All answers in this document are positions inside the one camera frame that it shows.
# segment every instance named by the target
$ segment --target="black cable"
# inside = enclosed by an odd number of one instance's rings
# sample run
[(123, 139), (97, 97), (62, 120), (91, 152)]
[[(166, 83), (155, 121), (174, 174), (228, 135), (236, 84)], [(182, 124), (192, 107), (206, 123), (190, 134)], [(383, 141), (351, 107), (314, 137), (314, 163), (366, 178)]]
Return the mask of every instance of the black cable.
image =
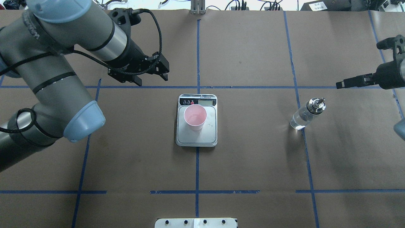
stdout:
[(52, 55), (51, 52), (47, 52), (47, 53), (39, 54), (39, 55), (30, 57), (30, 58), (21, 60), (21, 61), (15, 63), (15, 64), (13, 64), (13, 65), (7, 67), (6, 69), (0, 71), (0, 75), (4, 75), (5, 73), (7, 73), (7, 72), (13, 70), (13, 69), (16, 68), (16, 67), (21, 66), (21, 65), (24, 64), (24, 63), (28, 63), (28, 62), (31, 62), (31, 61), (34, 61), (34, 60), (37, 60), (37, 59), (40, 59), (40, 58), (44, 58), (44, 57), (47, 57), (47, 56), (51, 56), (51, 55)]
[(230, 2), (228, 3), (228, 5), (226, 5), (226, 7), (225, 7), (224, 10), (226, 10), (226, 9), (228, 8), (228, 6), (229, 6), (233, 1), (236, 1), (236, 2), (239, 4), (239, 6), (241, 5), (241, 2), (240, 2), (239, 0), (232, 0), (232, 1), (230, 1)]
[(278, 3), (277, 3), (277, 1), (276, 1), (276, 0), (274, 0), (273, 5), (272, 5), (272, 6), (270, 6), (270, 8), (269, 8), (268, 10), (277, 10), (277, 6), (278, 6)]
[(217, 8), (217, 9), (221, 10), (220, 8), (218, 8), (218, 7), (216, 7), (216, 6), (208, 6), (207, 9), (208, 9), (209, 7), (215, 7), (215, 8)]
[(121, 0), (110, 0), (110, 1), (106, 2), (105, 5), (108, 6), (108, 4), (110, 4), (112, 2), (121, 2)]
[(272, 2), (266, 1), (265, 3), (263, 3), (262, 7), (260, 7), (259, 10), (262, 10), (263, 6), (264, 6), (266, 3), (270, 3), (270, 7), (271, 7)]
[[(18, 117), (19, 117), (23, 112), (29, 112), (29, 113), (31, 113), (31, 122), (30, 122), (30, 124), (28, 124), (26, 127), (23, 127), (23, 128), (20, 129), (20, 128), (18, 128), (17, 120), (18, 120)], [(32, 109), (30, 109), (30, 108), (23, 108), (23, 109), (20, 109), (20, 110), (18, 110), (18, 112), (17, 112), (17, 117), (15, 118), (15, 121), (16, 121), (17, 129), (7, 129), (7, 128), (2, 128), (2, 127), (0, 127), (0, 132), (4, 132), (4, 133), (8, 133), (8, 134), (16, 134), (16, 133), (21, 133), (21, 132), (24, 132), (24, 131), (29, 130), (29, 129), (36, 123), (36, 113), (34, 112), (34, 110), (32, 110)]]
[(161, 55), (162, 55), (162, 33), (161, 33), (161, 31), (160, 31), (160, 27), (159, 27), (159, 24), (158, 24), (158, 20), (156, 19), (155, 15), (152, 13), (152, 11), (150, 11), (149, 9), (139, 9), (139, 11), (140, 11), (141, 13), (143, 13), (143, 12), (149, 13), (149, 14), (152, 16), (153, 20), (155, 21), (156, 27), (158, 28), (158, 32), (159, 32), (159, 54), (158, 54), (158, 57), (155, 59), (155, 62), (153, 62), (153, 63), (149, 66), (148, 69), (146, 69), (146, 70), (144, 70), (144, 71), (141, 71), (141, 72), (137, 72), (137, 73), (125, 72), (125, 71), (122, 71), (122, 69), (113, 68), (113, 67), (111, 67), (111, 66), (105, 64), (104, 62), (102, 62), (102, 61), (100, 61), (100, 60), (94, 58), (93, 56), (91, 56), (91, 55), (89, 55), (89, 54), (86, 54), (86, 53), (84, 53), (84, 52), (77, 51), (77, 50), (73, 50), (72, 53), (76, 53), (76, 54), (83, 55), (83, 56), (85, 56), (85, 57), (87, 57), (87, 58), (93, 60), (94, 62), (96, 62), (96, 63), (98, 63), (98, 64), (100, 64), (100, 65), (102, 65), (102, 66), (104, 66), (104, 67), (106, 67), (106, 68), (108, 68), (108, 69), (110, 69), (110, 70), (113, 70), (113, 71), (116, 71), (116, 72), (118, 72), (118, 73), (122, 73), (122, 74), (125, 74), (125, 75), (141, 75), (141, 74), (147, 73), (148, 71), (154, 69), (155, 66), (159, 63), (160, 57), (161, 57)]

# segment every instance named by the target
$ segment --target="light blue joint cap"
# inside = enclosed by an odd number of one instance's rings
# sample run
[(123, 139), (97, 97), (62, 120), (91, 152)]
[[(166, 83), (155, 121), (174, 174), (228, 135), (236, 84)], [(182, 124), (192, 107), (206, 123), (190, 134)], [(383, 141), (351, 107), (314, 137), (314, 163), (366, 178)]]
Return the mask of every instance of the light blue joint cap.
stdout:
[(66, 23), (83, 16), (92, 0), (27, 0), (34, 15), (49, 23)]
[(395, 131), (403, 140), (405, 140), (405, 119), (399, 121), (396, 125), (394, 125), (394, 131)]
[(63, 131), (63, 136), (71, 142), (77, 142), (104, 124), (105, 117), (101, 109), (96, 101), (91, 101), (69, 121)]

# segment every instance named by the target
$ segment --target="plastic cup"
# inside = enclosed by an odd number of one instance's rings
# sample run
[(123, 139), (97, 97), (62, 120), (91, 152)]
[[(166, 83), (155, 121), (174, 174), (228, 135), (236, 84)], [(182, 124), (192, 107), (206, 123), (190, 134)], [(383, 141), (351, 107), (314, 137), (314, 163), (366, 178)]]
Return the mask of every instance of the plastic cup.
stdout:
[(203, 128), (207, 119), (207, 111), (201, 105), (190, 105), (184, 111), (184, 120), (193, 131)]

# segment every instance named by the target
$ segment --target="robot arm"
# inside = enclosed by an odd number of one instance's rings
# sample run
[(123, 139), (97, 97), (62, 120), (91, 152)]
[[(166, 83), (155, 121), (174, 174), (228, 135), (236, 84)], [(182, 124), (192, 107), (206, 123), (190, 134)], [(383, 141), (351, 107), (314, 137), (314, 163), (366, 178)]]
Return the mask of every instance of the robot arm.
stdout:
[(151, 57), (130, 38), (130, 27), (141, 21), (140, 13), (150, 13), (158, 26), (149, 10), (117, 9), (108, 16), (92, 0), (27, 4), (30, 10), (0, 30), (0, 70), (16, 66), (6, 75), (23, 78), (39, 102), (0, 125), (0, 171), (61, 137), (76, 142), (104, 125), (97, 102), (63, 56), (86, 55), (74, 51), (75, 44), (102, 60), (98, 62), (110, 69), (109, 75), (123, 83), (141, 86), (138, 75), (143, 73), (167, 81), (169, 72), (159, 27), (160, 50)]
[[(405, 86), (405, 38), (402, 35), (390, 37), (377, 43), (382, 50), (392, 49), (393, 61), (377, 67), (375, 73), (359, 75), (336, 83), (336, 88), (350, 88), (379, 85), (383, 89), (393, 89)], [(405, 119), (394, 126), (394, 131), (405, 140)]]

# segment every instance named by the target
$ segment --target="glass bottle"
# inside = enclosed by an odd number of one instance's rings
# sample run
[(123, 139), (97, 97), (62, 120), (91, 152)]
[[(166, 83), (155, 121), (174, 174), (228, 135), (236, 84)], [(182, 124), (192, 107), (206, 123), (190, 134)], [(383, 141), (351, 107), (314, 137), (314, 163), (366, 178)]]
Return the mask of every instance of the glass bottle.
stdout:
[(325, 98), (314, 97), (301, 106), (292, 116), (290, 125), (296, 130), (301, 130), (307, 126), (314, 118), (319, 116), (326, 108)]

